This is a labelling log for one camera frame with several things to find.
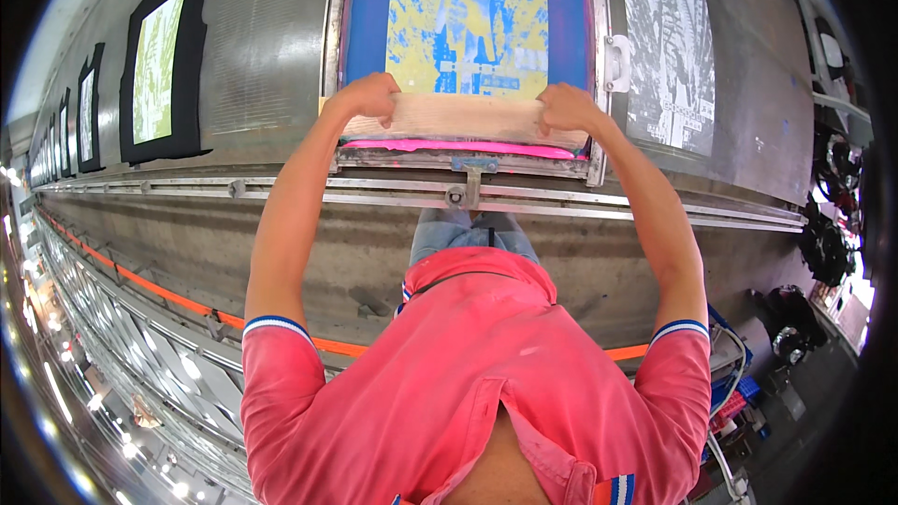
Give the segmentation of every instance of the man's right hand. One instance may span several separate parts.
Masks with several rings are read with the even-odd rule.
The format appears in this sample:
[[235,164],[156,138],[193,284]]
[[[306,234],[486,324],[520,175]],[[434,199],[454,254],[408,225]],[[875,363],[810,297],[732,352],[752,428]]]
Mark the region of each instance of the man's right hand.
[[549,84],[536,99],[546,107],[540,117],[540,134],[552,129],[585,130],[601,144],[609,132],[621,132],[617,123],[599,109],[588,92],[569,84]]

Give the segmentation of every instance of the man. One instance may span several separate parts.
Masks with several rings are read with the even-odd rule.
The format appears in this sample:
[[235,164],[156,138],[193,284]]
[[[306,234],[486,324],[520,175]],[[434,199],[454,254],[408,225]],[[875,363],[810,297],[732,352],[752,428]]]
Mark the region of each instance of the man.
[[407,302],[325,386],[305,331],[303,271],[341,131],[355,115],[389,126],[394,92],[389,74],[373,74],[334,95],[263,211],[243,333],[255,494],[267,505],[682,500],[710,408],[702,257],[661,172],[568,85],[540,95],[541,132],[586,130],[599,141],[660,286],[635,385],[555,304],[513,218],[425,211]]

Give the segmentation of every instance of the striped sleeve cuff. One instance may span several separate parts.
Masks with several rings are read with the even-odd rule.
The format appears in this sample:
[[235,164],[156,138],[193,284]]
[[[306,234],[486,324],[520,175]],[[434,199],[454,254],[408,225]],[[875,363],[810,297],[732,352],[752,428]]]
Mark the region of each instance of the striped sleeve cuff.
[[648,342],[648,349],[651,349],[652,345],[654,345],[655,342],[657,342],[665,335],[668,335],[668,333],[682,332],[683,330],[691,330],[701,333],[710,342],[710,337],[708,336],[708,328],[701,322],[696,322],[695,320],[677,320],[675,322],[665,324],[660,330],[658,330],[655,335],[652,336],[652,341]]
[[247,333],[249,333],[253,330],[257,330],[259,328],[268,327],[268,326],[280,327],[280,328],[284,328],[286,330],[290,330],[291,332],[299,333],[305,339],[306,342],[309,342],[309,345],[311,345],[311,347],[315,350],[315,352],[316,353],[318,352],[318,349],[315,347],[315,344],[311,341],[311,337],[309,336],[309,333],[307,331],[305,331],[305,328],[298,325],[293,320],[288,320],[284,317],[263,316],[263,317],[253,318],[252,320],[247,322],[246,325],[243,327],[243,335],[246,335]]

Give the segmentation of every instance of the yellow and blue print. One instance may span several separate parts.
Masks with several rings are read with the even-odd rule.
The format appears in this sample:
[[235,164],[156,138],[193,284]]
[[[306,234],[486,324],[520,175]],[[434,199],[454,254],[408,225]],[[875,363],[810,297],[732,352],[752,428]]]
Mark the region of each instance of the yellow and blue print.
[[405,91],[533,98],[548,48],[548,0],[390,0],[385,66]]
[[589,88],[589,0],[351,0],[340,81],[391,72],[406,92],[532,99]]

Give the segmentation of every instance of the jeans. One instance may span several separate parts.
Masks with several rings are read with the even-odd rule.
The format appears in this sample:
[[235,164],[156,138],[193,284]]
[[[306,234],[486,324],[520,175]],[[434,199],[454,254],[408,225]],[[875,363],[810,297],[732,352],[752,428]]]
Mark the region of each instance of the jeans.
[[462,209],[422,209],[411,241],[409,266],[444,248],[488,246],[489,229],[495,232],[494,247],[540,264],[530,240],[512,213],[484,211],[471,220],[470,214]]

